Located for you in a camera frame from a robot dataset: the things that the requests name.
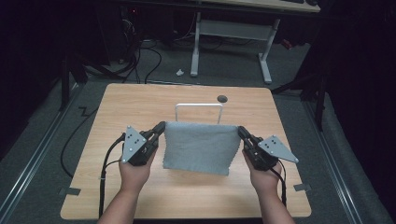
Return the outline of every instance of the gray carpet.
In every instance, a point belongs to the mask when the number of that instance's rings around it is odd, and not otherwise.
[[[181,42],[172,48],[161,44],[152,49],[160,52],[162,62],[148,77],[150,83],[173,82],[216,86],[266,87],[273,89],[294,79],[301,61],[309,46],[286,50],[274,45],[268,58],[273,76],[273,84],[263,83],[261,69],[257,62],[261,42],[249,42],[246,45],[223,45],[217,49],[216,43],[204,43],[200,61],[199,76],[189,75],[191,66],[191,45]],[[140,80],[159,61],[159,56],[150,50],[141,50],[141,59],[137,66]],[[184,76],[177,77],[176,72],[182,69]],[[8,223],[95,223],[89,221],[68,221],[60,218],[64,196],[59,195],[61,188],[67,188],[71,179],[65,174],[60,164],[60,154],[71,133],[86,118],[82,116],[99,106],[106,85],[115,80],[106,77],[90,76],[80,95],[70,106],[59,131],[49,145],[49,151],[39,166],[29,187],[24,192]],[[136,83],[135,73],[127,81]],[[290,146],[300,159],[298,169],[305,184],[311,186],[307,192],[312,207],[310,217],[296,218],[297,223],[349,223],[345,209],[338,193],[317,138],[315,127],[310,122],[304,104],[300,102],[298,92],[287,91],[275,95],[276,106],[284,125]],[[0,202],[2,202],[17,181],[19,174],[29,161],[45,131],[58,113],[60,106],[60,85],[58,84],[46,102],[41,105],[30,119],[18,142],[0,163]],[[69,142],[64,161],[68,171],[74,173],[78,159],[93,123],[94,116],[87,119]],[[388,213],[376,198],[370,181],[356,161],[342,129],[332,111],[329,97],[326,98],[326,110],[323,117],[323,135],[332,149],[337,165],[351,191],[351,195],[360,210],[362,223],[393,223]],[[162,220],[155,223],[261,223],[259,219],[249,220]]]

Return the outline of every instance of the human hand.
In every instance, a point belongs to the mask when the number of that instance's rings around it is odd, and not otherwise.
[[[275,194],[277,195],[277,183],[279,178],[270,170],[259,171],[254,169],[253,164],[250,162],[248,155],[242,151],[247,163],[247,167],[250,170],[250,181],[254,189],[259,195],[263,194]],[[279,174],[282,169],[279,162],[273,167]]]
[[[154,160],[155,153],[152,153],[146,165],[132,166],[131,163],[119,162],[121,187],[120,190],[125,190],[132,193],[139,193],[143,186],[149,179],[151,164]]]

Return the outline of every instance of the light gray fabric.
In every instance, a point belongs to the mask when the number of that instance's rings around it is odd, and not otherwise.
[[[241,138],[237,126],[166,122],[163,168],[228,175]]]

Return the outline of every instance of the person's left hand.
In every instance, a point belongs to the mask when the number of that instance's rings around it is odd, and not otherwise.
[[[139,193],[149,179],[150,167],[154,160],[155,153],[152,153],[148,163],[143,166],[132,166],[131,163],[119,162],[121,175],[121,190],[132,193]]]

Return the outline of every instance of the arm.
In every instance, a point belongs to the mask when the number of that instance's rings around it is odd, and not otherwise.
[[[132,166],[129,162],[119,162],[121,186],[119,192],[100,217],[98,223],[132,223],[136,211],[140,190],[149,179],[149,172],[155,152],[148,163],[143,166]]]
[[[278,177],[271,171],[264,172],[255,170],[245,153],[244,156],[248,169],[250,170],[251,184],[259,196],[260,209],[262,210],[262,222],[266,224],[294,223],[289,211],[277,195]],[[281,172],[279,163],[274,167],[274,170],[278,173]]]

